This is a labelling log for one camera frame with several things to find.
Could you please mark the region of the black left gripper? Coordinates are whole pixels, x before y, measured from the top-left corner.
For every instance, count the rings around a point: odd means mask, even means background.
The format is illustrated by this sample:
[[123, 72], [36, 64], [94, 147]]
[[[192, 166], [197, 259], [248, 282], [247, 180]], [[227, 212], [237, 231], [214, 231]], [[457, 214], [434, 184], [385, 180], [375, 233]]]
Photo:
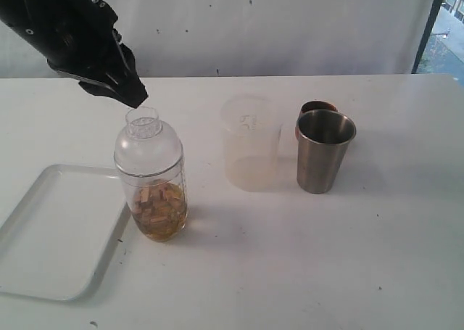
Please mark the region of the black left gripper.
[[136, 109], [148, 98], [136, 73], [133, 52], [115, 29], [117, 15], [103, 0], [71, 0], [66, 18], [55, 31], [65, 43], [51, 68], [79, 81], [93, 96], [105, 96]]

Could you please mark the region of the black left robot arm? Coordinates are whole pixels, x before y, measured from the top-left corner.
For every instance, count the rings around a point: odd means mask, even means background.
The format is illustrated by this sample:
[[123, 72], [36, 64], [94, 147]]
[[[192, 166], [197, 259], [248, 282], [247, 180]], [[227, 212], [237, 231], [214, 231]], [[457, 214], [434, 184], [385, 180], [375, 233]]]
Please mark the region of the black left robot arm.
[[1, 21], [87, 93], [137, 108], [148, 97], [104, 0], [1, 0]]

